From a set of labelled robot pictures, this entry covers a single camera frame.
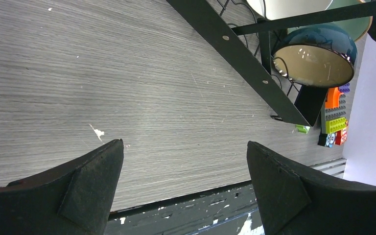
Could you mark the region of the black wire dish rack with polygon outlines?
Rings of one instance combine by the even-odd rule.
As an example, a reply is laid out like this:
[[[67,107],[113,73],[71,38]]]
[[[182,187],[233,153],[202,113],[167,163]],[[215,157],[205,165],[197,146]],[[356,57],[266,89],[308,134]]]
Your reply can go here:
[[[328,90],[303,85],[295,102],[272,81],[270,32],[296,26],[376,16],[376,1],[273,21],[229,27],[206,0],[168,3],[240,74],[286,123],[314,126]]]

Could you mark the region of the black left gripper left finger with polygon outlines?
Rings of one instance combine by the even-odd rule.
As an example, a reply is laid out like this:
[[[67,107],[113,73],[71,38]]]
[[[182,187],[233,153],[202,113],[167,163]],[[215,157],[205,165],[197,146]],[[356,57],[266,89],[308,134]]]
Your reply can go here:
[[[121,139],[0,187],[0,235],[101,235],[124,159]]]

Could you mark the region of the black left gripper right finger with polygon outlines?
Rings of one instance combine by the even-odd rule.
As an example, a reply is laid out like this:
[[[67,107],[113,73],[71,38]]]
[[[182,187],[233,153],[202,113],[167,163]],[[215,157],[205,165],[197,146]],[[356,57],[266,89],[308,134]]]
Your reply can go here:
[[[376,235],[376,186],[330,176],[254,141],[247,163],[267,235]]]

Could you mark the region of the dark blue glazed bowl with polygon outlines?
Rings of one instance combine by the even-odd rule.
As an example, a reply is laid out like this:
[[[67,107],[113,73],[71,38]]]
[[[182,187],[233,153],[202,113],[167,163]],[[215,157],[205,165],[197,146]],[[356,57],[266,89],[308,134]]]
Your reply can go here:
[[[334,23],[299,27],[272,52],[275,69],[305,86],[334,88],[349,83],[355,73],[357,47]]]

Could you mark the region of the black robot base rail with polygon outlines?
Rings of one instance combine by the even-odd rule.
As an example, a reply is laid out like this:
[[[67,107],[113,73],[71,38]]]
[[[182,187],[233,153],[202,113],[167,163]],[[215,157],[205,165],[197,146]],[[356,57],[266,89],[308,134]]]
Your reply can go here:
[[[114,211],[106,235],[262,235],[250,181]]]

